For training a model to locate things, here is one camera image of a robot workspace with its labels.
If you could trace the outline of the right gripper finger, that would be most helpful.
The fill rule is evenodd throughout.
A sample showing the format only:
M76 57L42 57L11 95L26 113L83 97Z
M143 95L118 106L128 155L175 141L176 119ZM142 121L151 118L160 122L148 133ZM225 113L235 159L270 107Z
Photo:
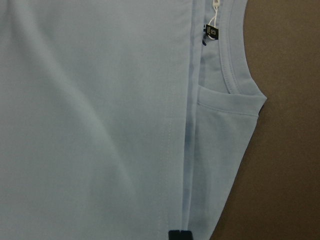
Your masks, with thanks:
M193 240L193 233L189 230L169 230L169 240Z

